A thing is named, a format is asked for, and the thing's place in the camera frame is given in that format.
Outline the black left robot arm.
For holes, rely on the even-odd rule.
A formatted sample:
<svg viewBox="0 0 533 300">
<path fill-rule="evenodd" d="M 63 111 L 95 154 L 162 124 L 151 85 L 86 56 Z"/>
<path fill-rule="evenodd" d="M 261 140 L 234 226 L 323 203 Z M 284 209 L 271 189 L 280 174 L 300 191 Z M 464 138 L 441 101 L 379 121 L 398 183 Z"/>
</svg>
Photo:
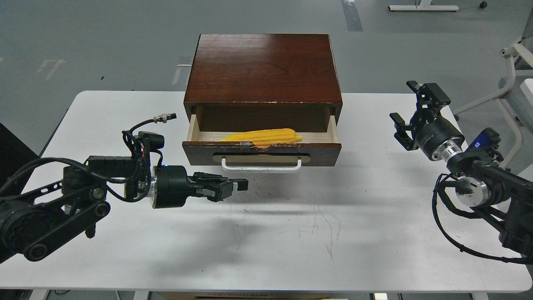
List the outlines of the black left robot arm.
<svg viewBox="0 0 533 300">
<path fill-rule="evenodd" d="M 1 187 L 1 261 L 16 254 L 39 261 L 81 233 L 95 236 L 96 224 L 111 211 L 107 194 L 125 203 L 150 199 L 154 209 L 180 208 L 191 197 L 223 201 L 248 189 L 247 179 L 213 173 L 188 175 L 185 167 L 164 165 L 162 135 L 135 130 L 175 119 L 174 113 L 145 120 L 122 132 L 129 156 L 95 156 L 84 163 L 43 157 L 23 165 Z M 52 162 L 65 165 L 61 180 L 19 195 L 11 187 L 34 169 Z"/>
</svg>

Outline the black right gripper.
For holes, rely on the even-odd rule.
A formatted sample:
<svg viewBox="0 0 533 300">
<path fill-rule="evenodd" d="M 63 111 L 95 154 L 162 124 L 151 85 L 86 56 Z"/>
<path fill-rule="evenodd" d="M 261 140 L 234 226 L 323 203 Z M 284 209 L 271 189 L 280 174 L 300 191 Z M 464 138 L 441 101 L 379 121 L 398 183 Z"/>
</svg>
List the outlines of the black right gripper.
<svg viewBox="0 0 533 300">
<path fill-rule="evenodd" d="M 418 150 L 431 161 L 449 161 L 461 153 L 465 138 L 446 118 L 442 108 L 451 104 L 451 99 L 436 83 L 419 84 L 408 80 L 406 85 L 416 95 L 416 110 L 412 125 L 407 125 L 398 113 L 390 113 L 396 133 L 394 138 L 407 150 Z"/>
</svg>

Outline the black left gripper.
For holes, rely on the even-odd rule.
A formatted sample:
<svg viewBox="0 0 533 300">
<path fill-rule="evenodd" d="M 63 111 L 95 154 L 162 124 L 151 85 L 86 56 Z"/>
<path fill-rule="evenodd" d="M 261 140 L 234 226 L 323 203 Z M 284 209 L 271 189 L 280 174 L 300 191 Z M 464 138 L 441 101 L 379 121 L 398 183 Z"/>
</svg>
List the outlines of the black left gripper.
<svg viewBox="0 0 533 300">
<path fill-rule="evenodd" d="M 190 196 L 217 203 L 232 196 L 234 191 L 248 190 L 247 179 L 229 179 L 222 175 L 194 172 L 188 179 L 185 167 L 164 165 L 154 168 L 152 208 L 181 208 Z"/>
</svg>

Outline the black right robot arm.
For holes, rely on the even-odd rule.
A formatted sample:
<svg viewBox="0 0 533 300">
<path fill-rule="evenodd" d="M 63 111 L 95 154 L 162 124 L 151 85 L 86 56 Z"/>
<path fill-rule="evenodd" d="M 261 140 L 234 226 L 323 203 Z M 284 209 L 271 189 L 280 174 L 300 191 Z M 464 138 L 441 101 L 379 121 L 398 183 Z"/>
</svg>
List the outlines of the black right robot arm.
<svg viewBox="0 0 533 300">
<path fill-rule="evenodd" d="M 465 138 L 447 120 L 441 110 L 451 99 L 436 83 L 407 86 L 416 95 L 416 110 L 405 122 L 398 113 L 389 116 L 394 122 L 394 138 L 408 151 L 420 149 L 431 161 L 445 161 L 448 174 L 438 176 L 431 200 L 434 220 L 443 236 L 459 251 L 504 263 L 532 264 L 532 182 L 499 166 L 504 159 L 498 151 L 499 134 L 485 128 L 466 150 Z M 453 214 L 469 220 L 485 220 L 498 233 L 502 247 L 521 255 L 497 257 L 470 249 L 454 240 L 438 218 L 440 199 Z"/>
</svg>

